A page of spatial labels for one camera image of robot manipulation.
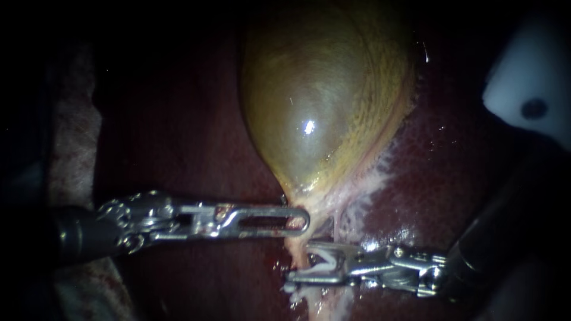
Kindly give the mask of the right arm instrument jaw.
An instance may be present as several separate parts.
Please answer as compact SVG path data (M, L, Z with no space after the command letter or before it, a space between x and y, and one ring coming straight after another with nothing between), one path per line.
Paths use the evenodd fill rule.
M312 240L306 245L312 263L340 263L362 253L361 246Z
M309 285L355 285L355 278L341 270L310 271L295 270L285 276L287 282Z

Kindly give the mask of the left arm instrument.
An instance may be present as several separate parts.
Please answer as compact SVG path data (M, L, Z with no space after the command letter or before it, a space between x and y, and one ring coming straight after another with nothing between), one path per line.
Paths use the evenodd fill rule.
M215 205L158 191L108 200L97 213L99 220L118 227L114 243L121 254L133 254L160 243L222 235L222 223L216 220Z

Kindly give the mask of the left arm instrument jaw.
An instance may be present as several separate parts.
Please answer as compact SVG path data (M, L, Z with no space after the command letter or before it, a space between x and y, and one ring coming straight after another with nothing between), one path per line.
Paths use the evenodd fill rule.
M218 238L284 238L303 235L310 216L284 206L228 204L215 215Z

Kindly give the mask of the right arm instrument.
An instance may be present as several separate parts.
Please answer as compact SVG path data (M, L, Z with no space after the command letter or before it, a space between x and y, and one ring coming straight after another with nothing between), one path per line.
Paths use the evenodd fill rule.
M410 292L419 298L436 297L447 278L446 258L403 245L387 245L361 252L349 265L350 281L375 283L383 288Z

